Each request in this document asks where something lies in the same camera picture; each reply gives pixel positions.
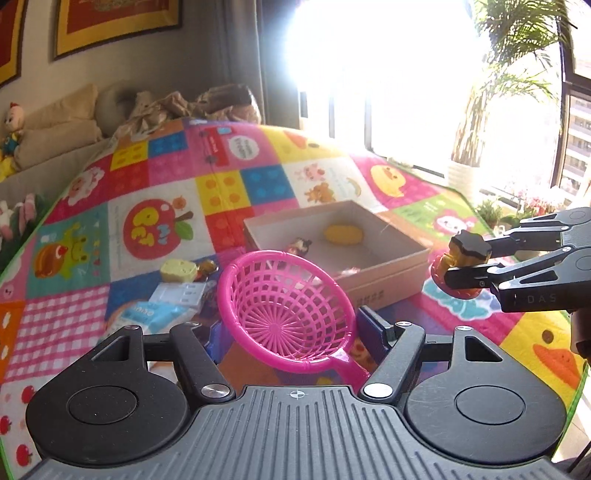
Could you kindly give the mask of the pink white plush toy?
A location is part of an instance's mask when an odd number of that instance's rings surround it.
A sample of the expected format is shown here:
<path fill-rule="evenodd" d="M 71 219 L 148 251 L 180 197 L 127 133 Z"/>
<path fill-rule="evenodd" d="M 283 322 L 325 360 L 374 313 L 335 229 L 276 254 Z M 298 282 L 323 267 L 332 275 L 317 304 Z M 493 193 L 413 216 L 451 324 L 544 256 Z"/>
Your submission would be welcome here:
<path fill-rule="evenodd" d="M 5 200 L 1 201 L 0 231 L 1 239 L 6 241 L 21 238 L 26 228 L 37 219 L 37 196 L 29 193 L 24 200 L 10 208 Z"/>

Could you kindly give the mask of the blue white tissue pack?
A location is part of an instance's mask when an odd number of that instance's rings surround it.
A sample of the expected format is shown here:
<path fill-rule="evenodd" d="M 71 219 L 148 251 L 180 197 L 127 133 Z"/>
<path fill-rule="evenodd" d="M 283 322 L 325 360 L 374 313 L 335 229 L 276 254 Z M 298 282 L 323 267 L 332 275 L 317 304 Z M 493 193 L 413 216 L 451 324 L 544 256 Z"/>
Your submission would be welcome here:
<path fill-rule="evenodd" d="M 127 325 L 138 325 L 144 334 L 168 332 L 173 326 L 197 316 L 193 308 L 164 302 L 132 301 L 115 310 L 109 317 L 104 336 L 108 337 Z"/>

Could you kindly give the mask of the black haired doll figurine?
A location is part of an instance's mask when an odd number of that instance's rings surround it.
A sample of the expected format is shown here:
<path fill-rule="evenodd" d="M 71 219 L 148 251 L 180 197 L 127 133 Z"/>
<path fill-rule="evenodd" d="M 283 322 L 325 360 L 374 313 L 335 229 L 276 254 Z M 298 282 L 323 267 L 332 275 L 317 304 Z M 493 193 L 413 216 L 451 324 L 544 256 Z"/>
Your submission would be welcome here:
<path fill-rule="evenodd" d="M 297 239 L 295 239 L 293 242 L 287 245 L 287 253 L 304 258 L 308 255 L 308 251 L 310 251 L 311 244 L 311 240 L 297 237 Z"/>

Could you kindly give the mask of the pink plastic toy basket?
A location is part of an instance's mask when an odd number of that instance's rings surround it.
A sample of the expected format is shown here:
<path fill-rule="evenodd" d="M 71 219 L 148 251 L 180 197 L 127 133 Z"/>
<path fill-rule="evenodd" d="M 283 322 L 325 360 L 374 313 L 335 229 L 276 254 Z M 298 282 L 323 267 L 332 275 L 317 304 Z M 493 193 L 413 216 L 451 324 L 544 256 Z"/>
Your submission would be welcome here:
<path fill-rule="evenodd" d="M 246 253 L 217 284 L 222 322 L 243 350 L 294 374 L 335 371 L 359 391 L 370 374 L 349 354 L 356 312 L 331 275 L 314 263 L 274 250 Z"/>

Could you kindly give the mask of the beige sofa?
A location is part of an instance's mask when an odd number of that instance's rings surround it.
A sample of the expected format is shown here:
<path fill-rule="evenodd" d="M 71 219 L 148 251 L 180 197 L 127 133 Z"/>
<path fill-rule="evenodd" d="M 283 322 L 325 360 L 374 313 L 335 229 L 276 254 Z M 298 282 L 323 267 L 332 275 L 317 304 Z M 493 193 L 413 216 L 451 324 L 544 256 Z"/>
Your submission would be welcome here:
<path fill-rule="evenodd" d="M 112 146 L 110 139 L 66 152 L 1 182 L 1 206 L 13 211 L 27 194 L 35 194 L 53 204 L 74 178 Z"/>

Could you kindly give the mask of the red gold framed picture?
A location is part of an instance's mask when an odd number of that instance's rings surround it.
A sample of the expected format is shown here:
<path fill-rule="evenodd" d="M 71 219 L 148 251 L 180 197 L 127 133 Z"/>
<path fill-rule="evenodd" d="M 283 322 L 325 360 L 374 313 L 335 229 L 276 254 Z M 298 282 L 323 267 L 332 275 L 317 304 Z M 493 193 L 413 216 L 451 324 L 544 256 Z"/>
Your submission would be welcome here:
<path fill-rule="evenodd" d="M 182 26 L 180 0 L 57 1 L 53 59 Z"/>

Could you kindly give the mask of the pale yellow cheese toy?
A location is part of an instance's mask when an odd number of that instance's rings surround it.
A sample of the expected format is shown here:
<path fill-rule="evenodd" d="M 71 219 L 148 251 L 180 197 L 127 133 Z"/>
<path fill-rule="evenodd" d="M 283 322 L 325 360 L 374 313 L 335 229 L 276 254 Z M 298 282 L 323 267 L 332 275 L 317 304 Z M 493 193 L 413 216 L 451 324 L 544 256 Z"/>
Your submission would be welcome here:
<path fill-rule="evenodd" d="M 168 259 L 160 267 L 160 276 L 166 283 L 191 283 L 197 279 L 198 266 L 192 261 Z"/>

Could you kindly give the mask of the colourful cartoon play mat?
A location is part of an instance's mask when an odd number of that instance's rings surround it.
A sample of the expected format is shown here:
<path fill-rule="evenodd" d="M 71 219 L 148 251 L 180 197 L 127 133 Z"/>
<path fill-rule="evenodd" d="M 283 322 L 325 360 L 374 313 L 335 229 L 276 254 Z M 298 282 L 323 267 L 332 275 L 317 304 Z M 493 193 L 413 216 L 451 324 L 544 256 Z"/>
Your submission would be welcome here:
<path fill-rule="evenodd" d="M 354 201 L 432 255 L 467 229 L 490 230 L 456 191 L 368 152 L 294 129 L 173 120 L 99 151 L 49 198 L 1 263 L 1 456 L 18 479 L 40 460 L 24 423 L 53 376 L 146 300 L 168 259 L 224 267 L 250 245 L 245 221 Z"/>

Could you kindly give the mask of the cartoon boy doll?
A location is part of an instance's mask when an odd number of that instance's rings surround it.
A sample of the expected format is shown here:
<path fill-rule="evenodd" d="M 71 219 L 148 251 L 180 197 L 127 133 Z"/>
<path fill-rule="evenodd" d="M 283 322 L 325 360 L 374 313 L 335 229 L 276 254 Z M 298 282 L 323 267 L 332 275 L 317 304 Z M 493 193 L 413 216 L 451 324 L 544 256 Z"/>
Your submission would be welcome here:
<path fill-rule="evenodd" d="M 5 130 L 7 132 L 2 143 L 2 153 L 4 157 L 14 156 L 14 153 L 20 144 L 24 120 L 25 114 L 23 108 L 19 104 L 12 102 L 4 121 Z"/>

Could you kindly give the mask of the yellow lemon toy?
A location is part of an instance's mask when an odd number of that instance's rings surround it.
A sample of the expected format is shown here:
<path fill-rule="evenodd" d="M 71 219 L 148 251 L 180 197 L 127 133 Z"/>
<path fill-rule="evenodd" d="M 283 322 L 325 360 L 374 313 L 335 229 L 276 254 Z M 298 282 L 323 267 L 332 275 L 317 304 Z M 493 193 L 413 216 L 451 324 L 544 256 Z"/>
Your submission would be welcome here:
<path fill-rule="evenodd" d="M 363 230 L 355 225 L 332 224 L 322 232 L 325 240 L 335 245 L 353 246 L 363 242 Z"/>

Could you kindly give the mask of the potted palm plant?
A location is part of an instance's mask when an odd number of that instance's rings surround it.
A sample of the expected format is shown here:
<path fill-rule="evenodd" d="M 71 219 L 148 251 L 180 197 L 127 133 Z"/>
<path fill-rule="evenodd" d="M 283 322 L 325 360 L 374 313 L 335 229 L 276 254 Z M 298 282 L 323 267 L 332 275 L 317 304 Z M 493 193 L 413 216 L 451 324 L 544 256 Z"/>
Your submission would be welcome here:
<path fill-rule="evenodd" d="M 570 43 L 561 31 L 566 23 L 563 1 L 475 3 L 475 27 L 486 49 L 457 130 L 447 175 L 449 186 L 469 202 L 475 201 L 482 185 L 481 159 L 491 103 L 503 96 L 554 97 L 541 75 L 551 68 L 548 49 Z"/>

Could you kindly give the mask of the small brown figurine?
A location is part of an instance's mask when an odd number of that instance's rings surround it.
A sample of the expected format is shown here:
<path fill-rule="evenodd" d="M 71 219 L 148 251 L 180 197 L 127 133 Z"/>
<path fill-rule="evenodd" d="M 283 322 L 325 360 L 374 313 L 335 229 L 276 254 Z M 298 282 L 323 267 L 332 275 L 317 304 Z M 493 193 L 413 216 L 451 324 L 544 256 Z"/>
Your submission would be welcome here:
<path fill-rule="evenodd" d="M 197 275 L 195 280 L 206 281 L 218 270 L 218 265 L 211 259 L 205 259 L 197 263 Z"/>

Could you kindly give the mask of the white plastic power adapter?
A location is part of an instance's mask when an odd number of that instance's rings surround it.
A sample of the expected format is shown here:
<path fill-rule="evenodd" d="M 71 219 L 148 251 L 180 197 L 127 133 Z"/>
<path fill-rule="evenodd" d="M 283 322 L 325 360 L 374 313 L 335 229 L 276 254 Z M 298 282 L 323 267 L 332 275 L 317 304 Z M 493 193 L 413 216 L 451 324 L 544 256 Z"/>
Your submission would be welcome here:
<path fill-rule="evenodd" d="M 161 282 L 149 298 L 150 302 L 168 303 L 200 310 L 204 303 L 204 283 Z"/>

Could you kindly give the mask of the yellow toy jar black lid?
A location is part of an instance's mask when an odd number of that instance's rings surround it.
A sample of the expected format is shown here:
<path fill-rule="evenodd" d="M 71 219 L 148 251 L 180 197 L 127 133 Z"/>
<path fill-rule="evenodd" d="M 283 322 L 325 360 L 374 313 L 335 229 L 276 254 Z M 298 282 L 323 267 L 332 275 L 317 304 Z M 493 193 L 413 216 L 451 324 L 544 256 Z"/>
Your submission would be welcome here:
<path fill-rule="evenodd" d="M 491 255 L 491 245 L 480 234 L 461 230 L 450 239 L 448 252 L 433 261 L 430 269 L 431 278 L 438 288 L 454 298 L 474 299 L 481 293 L 481 288 L 449 287 L 445 281 L 445 274 L 454 267 L 465 268 L 486 264 Z"/>

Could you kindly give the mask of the beige sofa cushion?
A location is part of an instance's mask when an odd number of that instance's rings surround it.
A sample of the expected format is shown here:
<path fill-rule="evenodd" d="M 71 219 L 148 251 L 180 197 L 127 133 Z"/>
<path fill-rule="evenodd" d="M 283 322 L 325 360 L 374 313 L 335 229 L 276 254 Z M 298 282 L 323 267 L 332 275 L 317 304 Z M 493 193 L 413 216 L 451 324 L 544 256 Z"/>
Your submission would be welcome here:
<path fill-rule="evenodd" d="M 73 93 L 27 114 L 14 161 L 18 171 L 93 145 L 103 139 L 95 119 L 98 88 L 87 84 Z"/>

